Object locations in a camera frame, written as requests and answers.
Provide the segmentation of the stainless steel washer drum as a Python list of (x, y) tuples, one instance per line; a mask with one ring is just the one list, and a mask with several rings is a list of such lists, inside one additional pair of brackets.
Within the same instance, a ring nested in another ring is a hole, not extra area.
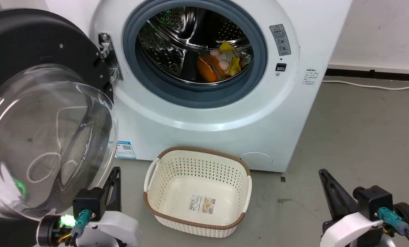
[(138, 35), (145, 55), (164, 74), (191, 85), (218, 85), (225, 80), (207, 83), (197, 69), (197, 59), (227, 41), (237, 51), (254, 59), (251, 43), (243, 30), (229, 18), (209, 9), (181, 6), (157, 13)]

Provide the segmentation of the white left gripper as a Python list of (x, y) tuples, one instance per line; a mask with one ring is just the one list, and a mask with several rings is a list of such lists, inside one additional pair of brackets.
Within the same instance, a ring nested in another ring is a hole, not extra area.
[(122, 213), (121, 169), (114, 167), (104, 184), (106, 212), (98, 222), (90, 222), (81, 237), (78, 247), (140, 247), (139, 222)]

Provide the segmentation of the grey warning sticker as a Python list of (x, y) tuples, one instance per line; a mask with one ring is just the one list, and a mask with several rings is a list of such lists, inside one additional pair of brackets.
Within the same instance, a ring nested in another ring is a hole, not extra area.
[(271, 25), (269, 27), (280, 56), (291, 55), (291, 46), (283, 24)]

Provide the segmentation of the orange hamburger plush toy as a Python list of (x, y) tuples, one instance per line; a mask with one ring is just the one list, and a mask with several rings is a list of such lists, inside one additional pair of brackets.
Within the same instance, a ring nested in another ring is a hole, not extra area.
[(220, 82), (226, 79), (220, 61), (210, 53), (202, 53), (197, 59), (197, 69), (200, 76), (207, 83)]

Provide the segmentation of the white front-load washing machine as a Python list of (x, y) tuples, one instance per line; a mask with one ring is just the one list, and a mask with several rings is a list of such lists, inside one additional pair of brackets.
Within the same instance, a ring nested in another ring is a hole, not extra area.
[[(92, 41), (109, 33), (123, 80), (113, 83), (119, 140), (138, 160), (151, 161), (170, 147), (191, 146), (238, 157), (259, 152), (272, 158), (271, 172), (285, 172), (293, 156), (353, 0), (231, 0), (258, 22), (268, 59), (260, 83), (241, 100), (217, 108), (169, 103), (131, 72), (122, 37), (129, 15), (144, 0), (44, 0), (48, 11), (76, 24)], [(283, 24), (291, 55), (280, 56), (271, 25)], [(315, 85), (303, 85), (317, 69)]]

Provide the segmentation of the blue QR code label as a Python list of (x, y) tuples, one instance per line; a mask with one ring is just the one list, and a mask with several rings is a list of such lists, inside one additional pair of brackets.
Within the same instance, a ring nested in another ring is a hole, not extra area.
[(132, 144), (126, 141), (118, 141), (115, 158), (136, 159)]

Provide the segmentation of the cream laundry basket brown rim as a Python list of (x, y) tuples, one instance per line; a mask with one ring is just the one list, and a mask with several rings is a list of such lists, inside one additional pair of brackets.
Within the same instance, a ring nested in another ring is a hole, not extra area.
[(195, 147), (164, 150), (145, 175), (143, 201), (162, 225), (214, 238), (244, 219), (253, 182), (241, 158)]

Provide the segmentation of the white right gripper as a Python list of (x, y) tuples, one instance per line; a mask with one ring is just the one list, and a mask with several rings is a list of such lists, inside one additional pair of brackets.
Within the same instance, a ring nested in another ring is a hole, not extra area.
[(319, 170), (319, 178), (333, 221), (320, 241), (320, 247), (345, 247), (366, 233), (372, 226), (382, 224), (382, 220), (371, 221), (358, 213), (357, 202), (330, 174), (327, 169)]

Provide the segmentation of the yellow and beige plush toy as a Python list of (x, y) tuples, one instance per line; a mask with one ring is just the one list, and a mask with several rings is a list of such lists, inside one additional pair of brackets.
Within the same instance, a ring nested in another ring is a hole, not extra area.
[(218, 80), (241, 73), (253, 60), (247, 52), (240, 52), (224, 41), (220, 47), (209, 52), (211, 69)]

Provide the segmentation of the paper label in basket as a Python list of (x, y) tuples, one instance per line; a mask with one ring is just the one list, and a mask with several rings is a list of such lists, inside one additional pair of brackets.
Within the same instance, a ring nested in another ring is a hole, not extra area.
[(217, 200), (214, 198), (200, 195), (192, 195), (188, 209), (193, 212), (212, 215), (214, 212), (214, 206), (216, 202)]

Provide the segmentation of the black baseboard strip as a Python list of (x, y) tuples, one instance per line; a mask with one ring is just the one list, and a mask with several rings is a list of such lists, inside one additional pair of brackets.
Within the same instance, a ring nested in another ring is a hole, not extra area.
[(367, 78), (367, 79), (409, 81), (409, 73), (379, 72), (374, 69), (371, 69), (369, 71), (351, 70), (351, 69), (327, 69), (325, 72), (325, 76), (359, 77), (359, 78)]

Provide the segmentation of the black washer door glass bowl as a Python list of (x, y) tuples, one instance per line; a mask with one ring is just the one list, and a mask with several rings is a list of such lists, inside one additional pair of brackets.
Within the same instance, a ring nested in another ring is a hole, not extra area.
[(102, 186), (118, 128), (108, 76), (68, 19), (0, 10), (0, 247), (34, 247), (46, 215)]

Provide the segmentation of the small text sticker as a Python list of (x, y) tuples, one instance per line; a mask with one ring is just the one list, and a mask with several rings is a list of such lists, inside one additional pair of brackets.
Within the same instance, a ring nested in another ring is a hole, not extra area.
[(306, 69), (304, 77), (302, 79), (303, 85), (315, 85), (319, 78), (319, 72), (317, 69)]

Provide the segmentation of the round white filter cover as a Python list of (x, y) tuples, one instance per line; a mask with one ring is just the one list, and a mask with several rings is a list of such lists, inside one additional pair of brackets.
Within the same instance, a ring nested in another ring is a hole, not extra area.
[(268, 170), (272, 165), (272, 158), (264, 153), (250, 152), (244, 153), (239, 156), (239, 158), (244, 161), (245, 164), (250, 168), (250, 170)]

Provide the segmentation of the metal door hinge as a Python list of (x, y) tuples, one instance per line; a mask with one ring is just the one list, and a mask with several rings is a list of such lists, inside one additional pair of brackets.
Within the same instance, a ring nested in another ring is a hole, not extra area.
[(103, 61), (107, 64), (110, 83), (114, 83), (117, 80), (123, 80), (123, 74), (121, 66), (118, 61), (118, 53), (115, 50), (112, 38), (109, 33), (99, 33), (99, 50), (101, 52), (100, 56)]

